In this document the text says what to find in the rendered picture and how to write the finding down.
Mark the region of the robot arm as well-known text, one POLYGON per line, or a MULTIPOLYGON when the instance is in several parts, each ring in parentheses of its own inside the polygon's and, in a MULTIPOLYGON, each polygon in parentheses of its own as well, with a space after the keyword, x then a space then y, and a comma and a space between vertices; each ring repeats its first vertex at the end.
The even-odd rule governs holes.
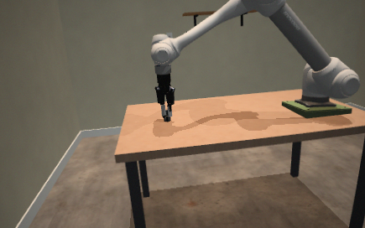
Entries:
POLYGON ((295 15, 286 0, 230 0, 187 33, 171 39, 165 34, 153 37, 151 52, 155 74, 171 73, 171 63, 194 40, 231 18, 256 10, 269 17, 307 62, 302 79, 302 97, 295 102, 305 107, 336 107, 329 97, 348 98, 360 87, 360 79, 338 58, 330 57, 307 27, 295 15), (315 81, 314 81, 315 80, 315 81), (321 88, 321 89, 319 89, 321 88), (320 94, 324 93, 324 96, 320 94))

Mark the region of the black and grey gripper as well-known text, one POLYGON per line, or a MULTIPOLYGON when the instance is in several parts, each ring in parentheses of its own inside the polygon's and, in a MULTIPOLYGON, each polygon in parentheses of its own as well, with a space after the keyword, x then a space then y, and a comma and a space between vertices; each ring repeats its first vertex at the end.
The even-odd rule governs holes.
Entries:
POLYGON ((168 104, 168 117, 172 117, 172 105, 175 103, 175 88, 170 85, 170 73, 167 75, 157 75, 158 86, 155 87, 158 103, 161 105, 162 116, 166 115, 164 94, 166 95, 166 100, 168 104), (164 83, 164 84, 160 84, 164 83), (164 87, 164 88, 163 88, 164 87))

